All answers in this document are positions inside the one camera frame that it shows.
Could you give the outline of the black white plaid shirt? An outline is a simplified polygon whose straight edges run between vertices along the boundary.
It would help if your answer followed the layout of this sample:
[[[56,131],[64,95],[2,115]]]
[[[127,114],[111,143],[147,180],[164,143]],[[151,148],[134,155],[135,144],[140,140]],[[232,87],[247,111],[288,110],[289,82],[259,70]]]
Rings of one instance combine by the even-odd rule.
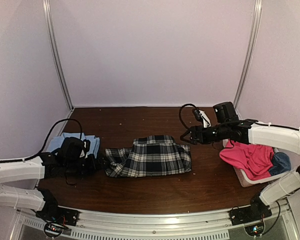
[[[136,138],[131,147],[105,150],[105,173],[111,178],[143,178],[192,171],[190,146],[169,135]]]

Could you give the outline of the pink shirt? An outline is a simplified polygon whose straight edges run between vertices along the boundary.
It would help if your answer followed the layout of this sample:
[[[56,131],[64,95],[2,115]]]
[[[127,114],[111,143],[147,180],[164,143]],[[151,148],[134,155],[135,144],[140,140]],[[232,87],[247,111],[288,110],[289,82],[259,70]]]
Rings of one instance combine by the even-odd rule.
[[[244,144],[229,140],[220,151],[220,158],[233,167],[243,170],[251,181],[269,178],[273,167],[274,150],[270,146]]]

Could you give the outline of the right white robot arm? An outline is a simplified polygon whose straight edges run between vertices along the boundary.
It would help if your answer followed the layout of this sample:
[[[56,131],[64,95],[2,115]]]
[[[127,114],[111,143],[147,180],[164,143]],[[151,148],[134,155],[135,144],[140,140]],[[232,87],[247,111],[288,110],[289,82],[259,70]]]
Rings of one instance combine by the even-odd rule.
[[[185,133],[180,136],[180,140],[184,142],[193,145],[208,145],[221,140],[229,140],[241,144],[283,149],[300,156],[300,127],[264,123],[255,119],[240,120],[230,101],[213,106],[217,124],[211,125],[209,118],[202,110],[194,104],[190,104],[190,107],[200,125],[185,127]],[[265,206],[298,190],[300,190],[300,165],[266,186],[252,198],[251,206],[246,210],[246,216],[249,220],[256,221],[266,212]]]

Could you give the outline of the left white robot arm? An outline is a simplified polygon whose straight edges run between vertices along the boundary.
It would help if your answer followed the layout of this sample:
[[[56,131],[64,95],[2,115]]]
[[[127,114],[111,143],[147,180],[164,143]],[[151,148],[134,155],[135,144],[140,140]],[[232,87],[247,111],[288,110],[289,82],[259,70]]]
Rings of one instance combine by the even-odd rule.
[[[33,156],[0,159],[0,207],[26,208],[42,212],[51,222],[62,218],[58,201],[47,189],[24,189],[12,182],[67,177],[85,177],[106,167],[98,155],[100,139],[94,135],[65,133],[54,137],[47,148]]]

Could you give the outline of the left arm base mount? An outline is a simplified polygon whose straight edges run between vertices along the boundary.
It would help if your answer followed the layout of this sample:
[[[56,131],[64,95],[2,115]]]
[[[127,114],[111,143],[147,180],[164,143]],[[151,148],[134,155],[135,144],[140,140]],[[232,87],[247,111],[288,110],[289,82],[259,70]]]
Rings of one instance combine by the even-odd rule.
[[[77,225],[79,211],[57,206],[50,209],[44,208],[41,211],[35,211],[35,215],[45,222],[75,227]]]

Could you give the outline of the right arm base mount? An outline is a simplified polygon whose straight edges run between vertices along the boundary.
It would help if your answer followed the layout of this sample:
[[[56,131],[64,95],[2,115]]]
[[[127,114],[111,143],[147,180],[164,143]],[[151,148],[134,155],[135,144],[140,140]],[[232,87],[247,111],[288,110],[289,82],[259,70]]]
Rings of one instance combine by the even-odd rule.
[[[234,206],[229,212],[229,218],[233,226],[251,223],[255,221],[261,221],[262,218],[267,218],[272,216],[272,211],[268,208],[260,212],[255,212],[252,207],[244,206],[238,207]]]

